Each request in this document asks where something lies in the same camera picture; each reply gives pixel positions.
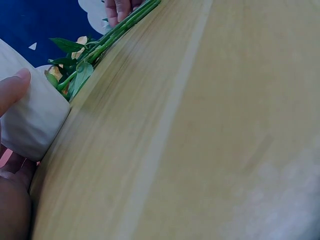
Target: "leaf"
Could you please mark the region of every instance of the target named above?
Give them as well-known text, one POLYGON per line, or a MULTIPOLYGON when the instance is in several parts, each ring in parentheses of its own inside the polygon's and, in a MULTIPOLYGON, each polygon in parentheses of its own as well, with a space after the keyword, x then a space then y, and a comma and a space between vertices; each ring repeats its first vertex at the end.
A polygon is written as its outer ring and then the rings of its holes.
POLYGON ((74 98, 77 95, 93 72, 94 67, 90 63, 84 62, 78 67, 76 78, 73 80, 74 89, 71 98, 74 98))
POLYGON ((73 79, 70 84, 69 84, 69 87, 68 87, 68 94, 72 97, 73 96, 73 93, 74 93, 74 90, 75 90, 75 82, 76 80, 73 79))
POLYGON ((55 37, 49 38, 52 42, 54 42, 62 51, 65 53, 74 53, 80 51, 85 46, 73 41, 69 41, 67 39, 55 37))
POLYGON ((51 83, 52 86, 56 89, 58 87, 58 80, 51 73, 45 72, 46 79, 51 83))
POLYGON ((75 65, 77 63, 76 59, 71 59, 71 58, 67 58, 67 57, 62 57, 62 58, 58 58, 55 60, 49 59, 48 63, 50 64, 62 64, 64 66, 71 66, 71 65, 75 65))

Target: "fingernail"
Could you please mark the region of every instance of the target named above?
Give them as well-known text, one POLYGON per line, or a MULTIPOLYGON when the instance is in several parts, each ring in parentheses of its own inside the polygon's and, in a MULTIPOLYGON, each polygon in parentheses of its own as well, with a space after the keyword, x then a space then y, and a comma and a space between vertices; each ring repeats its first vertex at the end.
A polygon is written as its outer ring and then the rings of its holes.
POLYGON ((26 79, 30 76, 30 71, 27 68, 22 68, 15 74, 15 76, 21 79, 26 79))

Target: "blue background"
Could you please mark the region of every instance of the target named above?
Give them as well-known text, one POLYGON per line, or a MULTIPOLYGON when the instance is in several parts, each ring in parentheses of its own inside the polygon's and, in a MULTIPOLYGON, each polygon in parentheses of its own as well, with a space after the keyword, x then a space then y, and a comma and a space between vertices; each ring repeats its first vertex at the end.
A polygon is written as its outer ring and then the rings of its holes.
POLYGON ((64 57, 49 38, 76 41, 101 37, 89 24, 77 0, 0 0, 0 39, 35 68, 64 57), (29 47, 37 43, 36 49, 29 47))

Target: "cream paper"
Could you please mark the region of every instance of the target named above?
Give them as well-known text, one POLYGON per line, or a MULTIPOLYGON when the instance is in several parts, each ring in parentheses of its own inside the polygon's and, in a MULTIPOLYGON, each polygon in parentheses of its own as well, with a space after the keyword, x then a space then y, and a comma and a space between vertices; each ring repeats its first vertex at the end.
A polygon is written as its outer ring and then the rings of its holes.
POLYGON ((30 70, 30 87, 26 95, 1 117, 1 143, 37 162, 62 127, 70 105, 44 74, 0 39, 0 81, 22 68, 30 70))

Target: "skin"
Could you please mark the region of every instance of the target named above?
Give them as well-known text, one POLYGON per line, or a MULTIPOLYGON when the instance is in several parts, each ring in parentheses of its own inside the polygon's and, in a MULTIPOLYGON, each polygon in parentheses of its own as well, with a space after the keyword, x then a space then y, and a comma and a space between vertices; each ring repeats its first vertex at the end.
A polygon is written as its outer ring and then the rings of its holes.
POLYGON ((143 2, 144 0, 105 0, 105 12, 110 26, 115 27, 143 2))
MULTIPOLYGON (((16 76, 0 81, 0 117, 26 93, 31 75, 22 69, 16 76)), ((0 145, 0 158, 7 149, 0 145)), ((0 168, 0 240, 24 240, 31 221, 28 194, 37 164, 13 153, 0 168)))

